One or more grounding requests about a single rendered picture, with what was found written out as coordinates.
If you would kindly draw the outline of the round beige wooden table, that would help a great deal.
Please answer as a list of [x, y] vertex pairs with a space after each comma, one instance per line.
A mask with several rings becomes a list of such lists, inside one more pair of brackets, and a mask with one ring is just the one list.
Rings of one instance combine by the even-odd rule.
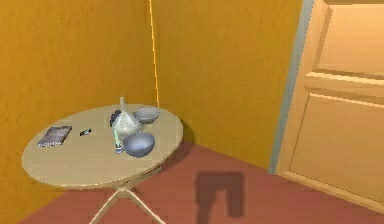
[[[161, 170], [162, 163], [178, 148], [183, 138], [183, 125], [173, 113], [162, 109], [159, 118], [143, 128], [154, 135], [153, 151], [142, 158], [115, 153], [113, 132], [109, 126], [116, 105], [98, 107], [73, 114], [53, 125], [71, 126], [62, 145], [38, 147], [45, 135], [38, 133], [25, 147], [22, 167], [33, 179], [65, 189], [113, 187], [115, 192], [89, 224], [97, 224], [117, 199], [127, 197], [140, 206], [158, 224], [166, 224], [132, 192], [132, 189]], [[79, 133], [92, 129], [89, 135]]]

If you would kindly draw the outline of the small black object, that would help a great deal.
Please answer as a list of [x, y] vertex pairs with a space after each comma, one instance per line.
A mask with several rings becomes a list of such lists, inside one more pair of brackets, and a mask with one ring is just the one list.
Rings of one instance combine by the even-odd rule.
[[120, 115], [121, 111], [120, 110], [115, 110], [113, 114], [110, 116], [110, 126], [112, 127], [113, 122], [117, 119], [117, 117]]

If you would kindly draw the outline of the clear glass flask vase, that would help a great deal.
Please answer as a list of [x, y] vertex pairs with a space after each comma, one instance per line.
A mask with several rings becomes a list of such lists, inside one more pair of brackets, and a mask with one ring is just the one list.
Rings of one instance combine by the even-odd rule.
[[125, 109], [125, 98], [120, 98], [120, 115], [113, 122], [112, 128], [116, 130], [121, 138], [136, 134], [141, 129], [139, 120]]

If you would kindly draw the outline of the white bowl with gold rim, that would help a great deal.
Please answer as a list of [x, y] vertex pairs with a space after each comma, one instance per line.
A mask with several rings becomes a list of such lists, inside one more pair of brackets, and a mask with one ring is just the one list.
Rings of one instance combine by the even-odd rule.
[[160, 110], [156, 107], [144, 107], [136, 110], [134, 116], [142, 124], [153, 123], [160, 115]]

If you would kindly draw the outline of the grey book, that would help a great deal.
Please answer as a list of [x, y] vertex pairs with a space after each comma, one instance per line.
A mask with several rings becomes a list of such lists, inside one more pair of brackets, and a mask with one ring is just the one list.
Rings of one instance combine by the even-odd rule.
[[38, 141], [38, 147], [50, 147], [62, 145], [69, 133], [71, 126], [51, 127], [46, 134]]

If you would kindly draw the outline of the green and grey pen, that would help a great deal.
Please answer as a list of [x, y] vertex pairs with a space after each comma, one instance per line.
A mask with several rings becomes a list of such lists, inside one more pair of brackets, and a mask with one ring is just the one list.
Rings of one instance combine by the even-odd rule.
[[119, 136], [116, 130], [113, 131], [113, 134], [115, 139], [115, 153], [121, 154], [124, 151], [124, 147], [122, 146], [122, 143], [119, 140]]

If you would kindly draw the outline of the light wooden room door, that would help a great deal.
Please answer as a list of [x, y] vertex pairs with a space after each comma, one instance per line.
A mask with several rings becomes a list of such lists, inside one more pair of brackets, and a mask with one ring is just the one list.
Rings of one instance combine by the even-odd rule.
[[384, 0], [303, 0], [270, 170], [384, 214]]

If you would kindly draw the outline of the grey bowl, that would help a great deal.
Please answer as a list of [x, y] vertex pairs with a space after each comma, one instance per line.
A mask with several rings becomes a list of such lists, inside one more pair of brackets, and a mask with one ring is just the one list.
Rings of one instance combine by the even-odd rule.
[[123, 141], [125, 152], [135, 158], [147, 156], [155, 146], [155, 137], [150, 133], [137, 133]]

